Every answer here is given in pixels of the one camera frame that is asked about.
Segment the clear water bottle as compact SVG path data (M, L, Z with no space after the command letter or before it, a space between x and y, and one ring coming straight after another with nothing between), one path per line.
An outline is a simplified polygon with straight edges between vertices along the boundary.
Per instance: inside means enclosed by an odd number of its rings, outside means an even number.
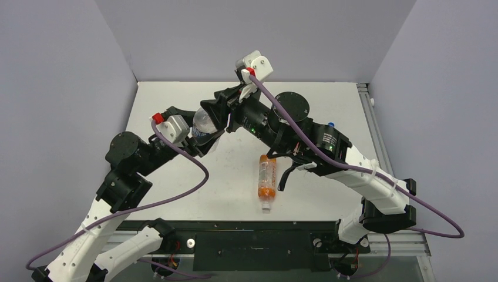
M213 125L209 115L206 113L206 111L203 108L199 108L193 118L191 136L192 134L199 136L202 135L203 133L204 134L214 133L216 131L218 130ZM214 147L209 151L209 153L215 151L218 144L219 140L215 143Z

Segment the slim orange drink bottle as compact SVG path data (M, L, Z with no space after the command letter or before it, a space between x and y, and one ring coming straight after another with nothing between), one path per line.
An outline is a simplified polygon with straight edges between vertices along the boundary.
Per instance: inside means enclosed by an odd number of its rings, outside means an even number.
M261 155L258 165L257 194L263 213L269 213L275 200L277 184L277 161L266 155Z

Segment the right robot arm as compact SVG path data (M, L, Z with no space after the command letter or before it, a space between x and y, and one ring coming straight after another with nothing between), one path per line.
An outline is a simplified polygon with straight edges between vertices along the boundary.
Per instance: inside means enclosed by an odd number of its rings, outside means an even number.
M292 170L336 180L361 195L360 206L340 219L331 235L337 250L349 249L370 232L389 234L415 225L416 209L409 203L416 194L414 180L395 180L334 126L314 122L302 95L279 93L267 107L260 93L255 89L246 96L245 86L236 86L200 106L217 129L244 128L259 138L269 147L269 158L289 157Z

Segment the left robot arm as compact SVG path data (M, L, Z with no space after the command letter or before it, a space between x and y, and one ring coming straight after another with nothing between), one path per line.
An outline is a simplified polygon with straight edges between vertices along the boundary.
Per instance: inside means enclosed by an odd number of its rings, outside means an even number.
M32 279L110 281L147 254L171 251L174 228L163 219L153 220L109 251L103 248L131 213L145 209L141 202L152 187L146 177L176 156L197 164L224 133L227 118L224 112L171 107L150 118L154 133L148 141L132 132L116 135L105 157L110 171L87 215L76 233L56 246L59 255L47 266L27 263Z

